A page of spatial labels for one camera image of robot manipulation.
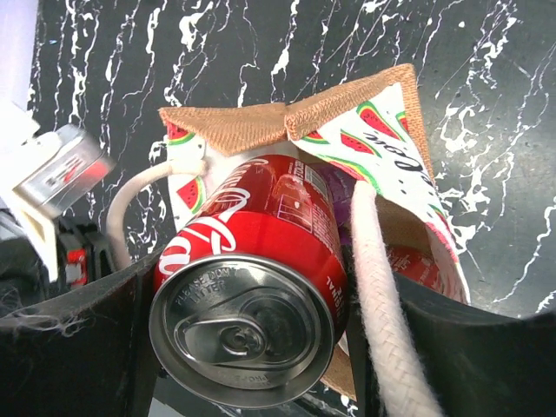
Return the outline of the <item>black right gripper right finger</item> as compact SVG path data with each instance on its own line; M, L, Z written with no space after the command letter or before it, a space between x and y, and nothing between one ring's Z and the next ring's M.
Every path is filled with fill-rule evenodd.
M427 382L447 416L553 416L555 312L515 319L395 274Z

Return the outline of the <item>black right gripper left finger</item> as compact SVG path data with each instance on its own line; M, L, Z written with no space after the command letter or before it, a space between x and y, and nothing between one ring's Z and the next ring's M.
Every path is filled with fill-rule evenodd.
M149 342L154 252L1 320L3 416L146 416L160 367Z

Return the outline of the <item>red coke can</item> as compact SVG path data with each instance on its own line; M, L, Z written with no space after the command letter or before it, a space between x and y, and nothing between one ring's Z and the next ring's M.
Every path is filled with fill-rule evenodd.
M292 156L238 166L162 251L149 336L190 392L279 406L326 372L348 278L324 180Z

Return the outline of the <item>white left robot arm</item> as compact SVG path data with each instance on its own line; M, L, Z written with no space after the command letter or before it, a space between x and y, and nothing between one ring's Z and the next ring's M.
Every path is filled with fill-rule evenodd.
M93 222L64 212L114 167L96 140L67 124L38 135L25 111L1 102L1 300L33 305L114 272Z

